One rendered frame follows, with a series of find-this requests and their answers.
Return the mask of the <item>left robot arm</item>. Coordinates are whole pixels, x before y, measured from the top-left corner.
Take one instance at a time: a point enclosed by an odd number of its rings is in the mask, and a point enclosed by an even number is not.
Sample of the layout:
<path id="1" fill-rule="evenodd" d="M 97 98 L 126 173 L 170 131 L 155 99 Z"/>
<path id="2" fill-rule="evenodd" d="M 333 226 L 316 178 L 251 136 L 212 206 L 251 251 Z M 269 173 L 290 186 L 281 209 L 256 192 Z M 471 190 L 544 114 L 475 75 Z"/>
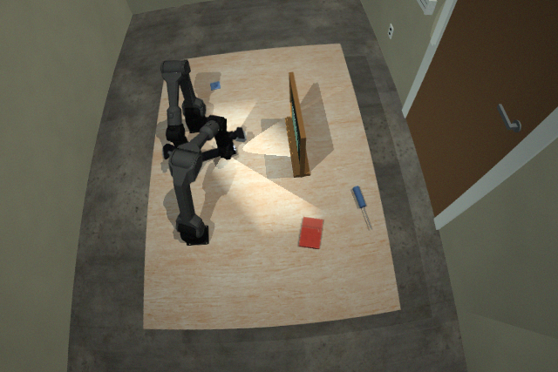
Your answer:
<path id="1" fill-rule="evenodd" d="M 181 88 L 185 99 L 182 103 L 182 113 L 190 133 L 199 132 L 206 124 L 208 117 L 205 116 L 206 106 L 203 100 L 197 98 L 194 94 L 192 82 L 189 77 L 191 69 L 187 59 L 163 61 L 160 70 L 162 77 L 167 82 L 169 101 L 166 137 L 167 141 L 173 142 L 174 144 L 165 144 L 162 148 L 164 159 L 168 159 L 174 149 L 179 149 L 177 148 L 179 145 L 188 142 L 185 137 L 185 128 L 182 124 L 181 108 L 179 107 L 179 89 Z"/>

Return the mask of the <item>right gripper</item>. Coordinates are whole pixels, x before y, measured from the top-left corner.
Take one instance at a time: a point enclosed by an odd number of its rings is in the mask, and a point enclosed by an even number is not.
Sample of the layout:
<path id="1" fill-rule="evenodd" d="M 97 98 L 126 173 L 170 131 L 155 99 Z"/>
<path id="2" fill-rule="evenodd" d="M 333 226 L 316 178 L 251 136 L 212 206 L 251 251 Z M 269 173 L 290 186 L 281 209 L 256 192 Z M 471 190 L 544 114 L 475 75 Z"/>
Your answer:
<path id="1" fill-rule="evenodd" d="M 231 156 L 233 155 L 233 150 L 229 150 L 230 147 L 230 143 L 233 142 L 233 140 L 229 140 L 229 138 L 227 137 L 227 139 L 225 139 L 224 141 L 216 141 L 216 144 L 218 145 L 218 147 L 220 148 L 221 152 L 220 152 L 220 157 L 224 158 L 226 160 L 231 159 Z M 229 152 L 229 155 L 228 155 Z"/>

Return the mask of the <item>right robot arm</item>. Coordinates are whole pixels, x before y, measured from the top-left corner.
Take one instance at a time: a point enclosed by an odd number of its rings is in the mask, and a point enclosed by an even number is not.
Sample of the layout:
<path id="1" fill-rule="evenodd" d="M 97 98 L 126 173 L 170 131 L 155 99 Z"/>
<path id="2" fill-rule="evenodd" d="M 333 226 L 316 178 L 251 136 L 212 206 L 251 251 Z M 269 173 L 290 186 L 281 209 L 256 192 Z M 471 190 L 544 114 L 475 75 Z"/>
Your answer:
<path id="1" fill-rule="evenodd" d="M 176 219 L 176 230 L 180 232 L 180 237 L 187 246 L 209 244 L 208 226 L 205 226 L 202 218 L 195 214 L 190 188 L 190 183 L 195 182 L 202 166 L 201 148 L 213 137 L 220 142 L 227 137 L 238 142 L 247 140 L 246 132 L 242 127 L 237 127 L 234 132 L 227 132 L 227 119 L 224 117 L 209 115 L 207 122 L 196 137 L 177 147 L 181 149 L 174 149 L 168 161 L 180 209 Z M 182 151 L 183 149 L 185 150 Z"/>

